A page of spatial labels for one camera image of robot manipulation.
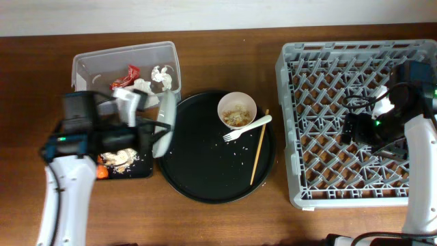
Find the grey plate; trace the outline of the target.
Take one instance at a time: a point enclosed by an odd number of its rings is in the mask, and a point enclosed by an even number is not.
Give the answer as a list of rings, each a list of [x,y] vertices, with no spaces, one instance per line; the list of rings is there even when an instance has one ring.
[[[169,149],[173,137],[176,114],[175,94],[167,90],[164,92],[161,100],[153,134],[156,138],[152,148],[152,154],[155,159],[164,156]]]

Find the rice and peanut shells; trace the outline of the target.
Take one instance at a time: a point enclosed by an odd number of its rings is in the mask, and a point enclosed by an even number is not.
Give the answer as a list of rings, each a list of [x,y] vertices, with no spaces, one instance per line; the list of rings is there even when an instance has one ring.
[[[133,166],[137,157],[137,151],[132,148],[100,154],[101,163],[105,167],[108,167],[114,174],[129,172],[130,167]]]

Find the large white tissue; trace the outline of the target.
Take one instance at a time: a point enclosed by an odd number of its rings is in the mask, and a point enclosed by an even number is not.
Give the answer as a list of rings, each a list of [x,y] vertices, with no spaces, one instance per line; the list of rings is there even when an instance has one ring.
[[[154,107],[154,106],[158,105],[160,102],[157,95],[155,95],[155,93],[153,93],[153,91],[151,89],[151,82],[150,81],[145,81],[144,79],[136,79],[136,80],[134,80],[133,85],[129,85],[129,86],[125,87],[124,89],[129,90],[131,92],[133,92],[134,90],[139,90],[139,91],[145,92],[147,94],[147,100],[146,100],[145,105],[144,105],[145,108]]]

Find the small white tissue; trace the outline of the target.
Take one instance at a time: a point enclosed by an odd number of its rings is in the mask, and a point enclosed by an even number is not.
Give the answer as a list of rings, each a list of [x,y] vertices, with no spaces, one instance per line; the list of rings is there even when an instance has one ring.
[[[168,68],[173,69],[171,66],[164,65],[160,70],[160,66],[155,66],[151,72],[151,78],[153,81],[162,83],[162,91],[170,90],[172,87],[172,77],[167,73]]]

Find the red snack wrapper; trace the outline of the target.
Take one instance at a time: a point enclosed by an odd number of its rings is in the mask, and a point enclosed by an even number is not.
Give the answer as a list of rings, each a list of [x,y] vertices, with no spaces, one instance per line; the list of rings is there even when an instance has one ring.
[[[110,89],[114,90],[115,88],[133,85],[134,81],[140,77],[140,71],[140,68],[129,65],[128,74],[125,77],[118,78],[112,82],[112,84],[110,84]]]

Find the orange carrot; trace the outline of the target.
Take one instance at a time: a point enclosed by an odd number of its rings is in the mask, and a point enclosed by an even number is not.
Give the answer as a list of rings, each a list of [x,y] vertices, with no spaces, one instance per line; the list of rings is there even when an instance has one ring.
[[[109,177],[109,172],[106,166],[104,165],[104,162],[102,160],[102,157],[98,155],[97,157],[97,171],[96,171],[97,179],[107,179]]]

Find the white plastic fork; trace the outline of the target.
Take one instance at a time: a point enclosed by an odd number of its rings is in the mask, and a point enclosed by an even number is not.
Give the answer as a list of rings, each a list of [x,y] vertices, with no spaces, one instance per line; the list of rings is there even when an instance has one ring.
[[[263,125],[269,123],[271,120],[272,120],[272,116],[271,115],[265,115],[265,116],[261,117],[260,119],[252,122],[251,124],[241,128],[241,129],[234,130],[234,131],[224,135],[223,136],[223,140],[226,141],[226,142],[236,140],[236,139],[238,139],[241,136],[241,134],[243,134],[243,133],[245,133],[247,131],[250,131],[250,130],[252,130],[254,128],[257,128],[259,126],[263,126]]]

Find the pink bowl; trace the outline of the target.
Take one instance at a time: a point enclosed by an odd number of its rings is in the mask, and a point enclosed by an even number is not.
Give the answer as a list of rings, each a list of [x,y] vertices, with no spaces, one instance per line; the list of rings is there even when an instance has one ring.
[[[220,99],[218,103],[217,113],[222,123],[232,130],[241,129],[245,126],[241,126],[241,127],[228,126],[226,123],[224,123],[222,114],[225,111],[233,110],[236,105],[244,105],[251,112],[252,119],[250,123],[254,121],[255,116],[257,114],[257,105],[255,104],[255,101],[248,94],[245,94],[243,92],[230,92],[226,94],[224,97],[222,97],[222,99]]]

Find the food scraps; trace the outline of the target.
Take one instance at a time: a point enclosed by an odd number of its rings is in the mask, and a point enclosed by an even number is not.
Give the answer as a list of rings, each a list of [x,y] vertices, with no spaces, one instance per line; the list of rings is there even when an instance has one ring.
[[[251,112],[244,105],[236,105],[233,110],[225,111],[222,117],[224,123],[234,127],[246,126],[252,119]]]

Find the white cup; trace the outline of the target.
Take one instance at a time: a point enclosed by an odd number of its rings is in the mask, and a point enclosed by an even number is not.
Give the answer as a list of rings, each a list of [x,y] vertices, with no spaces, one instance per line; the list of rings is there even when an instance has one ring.
[[[376,90],[376,98],[381,97],[386,92],[388,92],[388,88],[384,85],[381,85]],[[373,120],[376,120],[380,115],[389,112],[394,107],[395,105],[390,102],[389,97],[385,96],[382,100],[375,103],[371,117]]]

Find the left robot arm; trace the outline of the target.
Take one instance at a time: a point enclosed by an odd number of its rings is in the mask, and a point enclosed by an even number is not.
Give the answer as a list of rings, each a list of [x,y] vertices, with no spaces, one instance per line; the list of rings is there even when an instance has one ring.
[[[117,88],[113,95],[80,91],[64,96],[64,118],[42,146],[46,195],[37,245],[84,245],[96,180],[145,178],[168,150],[176,97],[162,94],[156,120],[136,115],[148,95]]]

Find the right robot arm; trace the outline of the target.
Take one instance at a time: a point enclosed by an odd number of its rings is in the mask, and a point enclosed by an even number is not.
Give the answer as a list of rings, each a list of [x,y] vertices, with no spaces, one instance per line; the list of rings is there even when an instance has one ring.
[[[436,244],[436,72],[429,63],[406,61],[389,75],[388,90],[377,98],[360,97],[372,113],[355,114],[344,99],[341,142],[366,144],[374,155],[407,159],[409,195],[401,232],[368,232],[355,238],[329,234],[323,245]]]

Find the grey dishwasher rack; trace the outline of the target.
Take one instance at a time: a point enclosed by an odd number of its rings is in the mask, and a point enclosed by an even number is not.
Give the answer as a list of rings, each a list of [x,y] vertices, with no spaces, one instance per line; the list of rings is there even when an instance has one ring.
[[[434,40],[294,42],[283,46],[275,70],[285,127],[290,202],[296,208],[405,206],[405,161],[340,142],[350,95],[374,97],[393,66],[436,63]]]

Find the round black serving tray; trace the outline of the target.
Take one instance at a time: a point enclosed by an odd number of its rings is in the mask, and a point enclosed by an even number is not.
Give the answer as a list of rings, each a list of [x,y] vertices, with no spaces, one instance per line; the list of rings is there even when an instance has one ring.
[[[163,176],[176,191],[207,204],[233,202],[252,193],[270,174],[276,154],[276,137],[267,124],[251,186],[262,127],[235,141],[224,141],[230,129],[217,113],[224,95],[225,91],[209,91],[181,101],[169,150],[158,160]]]

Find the clear plastic bin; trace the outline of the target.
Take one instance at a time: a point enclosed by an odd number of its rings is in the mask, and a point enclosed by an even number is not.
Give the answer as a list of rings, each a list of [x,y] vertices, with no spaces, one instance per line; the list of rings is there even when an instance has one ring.
[[[128,74],[128,66],[140,68],[139,79],[151,82],[151,89],[159,99],[159,104],[164,92],[162,83],[152,80],[151,72],[155,66],[171,66],[167,73],[171,75],[172,87],[170,91],[175,94],[176,102],[181,101],[182,80],[180,63],[175,44],[171,41],[138,44],[114,49],[81,53],[74,57],[72,64],[72,87],[76,91],[97,91],[111,95],[113,90],[110,84],[116,79]]]

